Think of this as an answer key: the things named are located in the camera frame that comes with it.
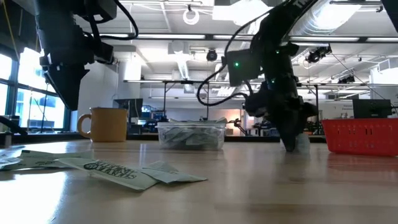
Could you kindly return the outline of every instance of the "table surface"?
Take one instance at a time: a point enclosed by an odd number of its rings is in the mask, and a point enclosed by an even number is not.
[[[157,142],[55,142],[47,152],[93,149],[125,166],[167,161],[207,177],[141,193],[75,169],[0,172],[1,223],[397,223],[398,159],[286,154],[277,143],[226,143],[220,151],[162,150]]]

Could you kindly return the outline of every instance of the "window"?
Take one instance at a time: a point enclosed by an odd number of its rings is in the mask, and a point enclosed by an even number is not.
[[[0,115],[6,114],[8,86],[0,84]]]
[[[56,96],[47,96],[30,90],[18,89],[16,115],[20,116],[19,125],[26,128],[63,128],[65,105]]]
[[[40,54],[34,50],[25,48],[21,53],[20,65],[18,71],[18,82],[41,90],[47,89],[42,67],[39,63]],[[51,85],[48,85],[48,91],[55,93]]]
[[[0,54],[0,78],[8,80],[11,74],[12,59]]]
[[[32,132],[42,126],[45,131],[68,130],[70,111],[46,84],[39,58],[39,53],[28,48],[19,62],[0,53],[0,116],[19,116],[19,126]]]

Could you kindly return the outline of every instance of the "mug handle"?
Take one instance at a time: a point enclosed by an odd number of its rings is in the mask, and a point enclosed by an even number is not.
[[[84,115],[81,115],[80,117],[79,117],[79,120],[77,121],[77,130],[79,131],[79,133],[83,136],[83,137],[85,137],[85,138],[90,138],[90,136],[91,136],[91,134],[90,134],[90,132],[84,132],[82,129],[81,129],[81,124],[83,124],[83,121],[86,119],[86,118],[89,118],[89,119],[91,119],[91,114],[84,114]]]

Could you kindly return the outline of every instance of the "red plastic basket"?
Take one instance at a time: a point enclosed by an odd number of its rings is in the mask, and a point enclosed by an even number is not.
[[[398,119],[322,121],[328,149],[335,153],[398,156]]]

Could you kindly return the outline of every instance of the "paper packet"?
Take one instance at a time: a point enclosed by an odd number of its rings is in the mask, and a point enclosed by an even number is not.
[[[60,158],[93,158],[93,151],[84,152],[69,152],[69,153],[48,153],[48,152],[38,152],[31,150],[22,150],[21,155],[15,159],[20,159],[20,162],[4,166],[0,169],[6,170],[16,170],[25,169],[33,167],[66,167],[65,164],[57,162],[56,159]]]
[[[57,161],[135,190],[145,190],[158,181],[135,169],[101,160],[63,158]]]
[[[3,154],[0,156],[0,169],[2,169],[4,166],[11,165],[11,164],[16,164],[18,162],[22,161],[22,159],[15,158],[8,156],[6,154]]]
[[[148,167],[143,167],[142,169],[139,169],[139,172],[147,174],[166,184],[172,182],[196,182],[207,180],[207,178],[204,177],[179,172],[167,162],[162,161],[157,161],[150,164]]]

